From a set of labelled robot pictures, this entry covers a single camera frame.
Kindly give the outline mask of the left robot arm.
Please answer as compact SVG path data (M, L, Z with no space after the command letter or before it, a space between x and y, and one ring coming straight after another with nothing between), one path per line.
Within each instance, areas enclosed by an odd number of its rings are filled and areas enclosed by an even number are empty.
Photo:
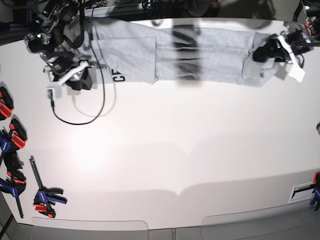
M270 35L253 53L253 60L265 63L274 59L278 63L292 63L297 56L320 46L320 2L301 0L293 14L295 30Z

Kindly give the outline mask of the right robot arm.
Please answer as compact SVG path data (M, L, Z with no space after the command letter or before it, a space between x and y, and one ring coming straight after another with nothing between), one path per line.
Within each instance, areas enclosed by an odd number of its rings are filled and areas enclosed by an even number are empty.
M82 0L50 0L32 22L31 32L24 37L28 51L39 54L46 63L53 82L58 83L82 63L75 61L74 50L85 39L85 5ZM74 40L65 28L79 16L80 33Z

